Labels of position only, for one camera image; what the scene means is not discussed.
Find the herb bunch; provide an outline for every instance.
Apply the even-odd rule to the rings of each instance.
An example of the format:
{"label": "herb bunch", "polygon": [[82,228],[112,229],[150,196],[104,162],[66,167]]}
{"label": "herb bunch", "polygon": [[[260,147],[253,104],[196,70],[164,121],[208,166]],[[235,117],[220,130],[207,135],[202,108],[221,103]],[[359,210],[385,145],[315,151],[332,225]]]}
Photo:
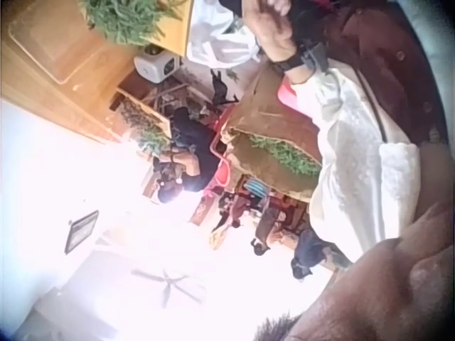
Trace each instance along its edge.
{"label": "herb bunch", "polygon": [[165,33],[158,22],[165,17],[181,20],[176,7],[186,0],[80,0],[87,24],[118,44],[148,45]]}
{"label": "herb bunch", "polygon": [[249,135],[249,138],[253,147],[266,149],[294,174],[318,176],[321,171],[317,162],[287,142],[255,135]]}
{"label": "herb bunch", "polygon": [[139,133],[138,145],[145,153],[159,155],[171,141],[155,124],[154,120],[130,99],[123,99],[119,107],[123,119]]}

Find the brown jacket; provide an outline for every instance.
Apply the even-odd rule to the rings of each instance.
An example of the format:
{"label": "brown jacket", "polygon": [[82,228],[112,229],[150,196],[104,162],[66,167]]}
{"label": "brown jacket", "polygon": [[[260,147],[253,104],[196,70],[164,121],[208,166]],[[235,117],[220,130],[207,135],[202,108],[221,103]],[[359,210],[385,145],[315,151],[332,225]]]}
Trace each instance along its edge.
{"label": "brown jacket", "polygon": [[432,70],[401,8],[381,0],[366,2],[367,8],[350,5],[326,18],[329,56],[365,76],[379,105],[412,143],[428,141],[435,129],[439,139],[447,141]]}

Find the ceiling fan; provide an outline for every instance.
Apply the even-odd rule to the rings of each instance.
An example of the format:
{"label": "ceiling fan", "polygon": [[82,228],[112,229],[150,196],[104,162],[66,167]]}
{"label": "ceiling fan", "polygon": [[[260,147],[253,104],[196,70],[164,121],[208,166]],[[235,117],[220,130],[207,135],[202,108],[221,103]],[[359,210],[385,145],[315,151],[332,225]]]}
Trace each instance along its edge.
{"label": "ceiling fan", "polygon": [[196,294],[189,293],[187,290],[183,289],[179,285],[179,283],[184,284],[185,282],[195,280],[194,278],[191,278],[187,275],[171,278],[168,276],[168,274],[166,273],[166,270],[164,270],[164,269],[163,269],[163,276],[156,276],[156,275],[148,274],[147,272],[139,270],[139,269],[133,270],[131,272],[131,274],[134,276],[142,277],[144,279],[148,279],[150,281],[155,281],[155,282],[160,282],[160,283],[166,284],[166,287],[163,290],[163,298],[161,301],[161,307],[163,309],[166,309],[166,307],[168,305],[169,298],[171,297],[171,289],[173,287],[176,290],[180,291],[181,293],[185,294],[187,297],[189,297],[191,300],[195,301],[196,303],[198,303],[198,304],[203,303],[203,296],[205,295],[204,286],[202,286],[201,284],[197,284],[197,287],[199,287],[202,290],[203,294],[196,295]]}

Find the white plastic bag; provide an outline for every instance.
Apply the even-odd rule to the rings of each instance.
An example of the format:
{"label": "white plastic bag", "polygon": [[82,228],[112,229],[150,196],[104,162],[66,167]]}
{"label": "white plastic bag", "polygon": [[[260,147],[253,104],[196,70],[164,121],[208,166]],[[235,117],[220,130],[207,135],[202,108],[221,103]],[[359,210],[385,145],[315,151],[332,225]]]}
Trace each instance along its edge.
{"label": "white plastic bag", "polygon": [[224,33],[233,21],[234,13],[218,0],[194,0],[186,57],[212,69],[257,60],[259,46],[246,26]]}

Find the white shirt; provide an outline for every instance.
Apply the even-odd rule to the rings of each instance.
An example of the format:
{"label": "white shirt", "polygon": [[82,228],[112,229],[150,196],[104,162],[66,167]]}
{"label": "white shirt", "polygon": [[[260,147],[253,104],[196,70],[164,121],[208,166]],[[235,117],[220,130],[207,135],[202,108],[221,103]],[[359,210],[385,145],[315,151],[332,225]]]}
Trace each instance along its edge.
{"label": "white shirt", "polygon": [[419,151],[368,87],[385,143],[354,70],[335,60],[329,65],[326,74],[293,85],[301,111],[320,129],[322,171],[309,214],[320,238],[357,261],[412,222],[420,191]]}

